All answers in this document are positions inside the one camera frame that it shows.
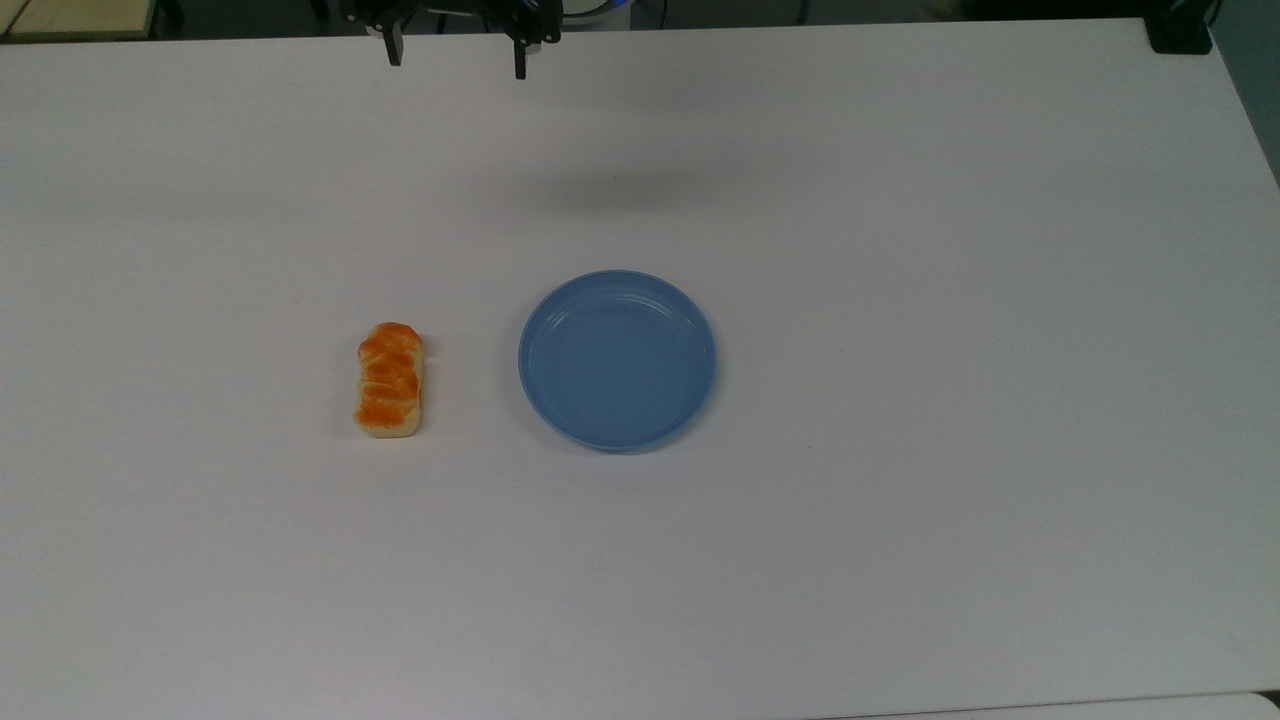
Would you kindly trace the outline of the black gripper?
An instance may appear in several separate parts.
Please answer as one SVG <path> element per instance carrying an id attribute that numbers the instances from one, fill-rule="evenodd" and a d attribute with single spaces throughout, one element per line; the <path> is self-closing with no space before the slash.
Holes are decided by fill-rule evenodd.
<path id="1" fill-rule="evenodd" d="M 515 78 L 526 79 L 535 44 L 557 44 L 562 36 L 561 1 L 344 1 L 343 17 L 383 40 L 392 67 L 403 61 L 403 29 L 417 12 L 475 15 L 513 41 Z"/>

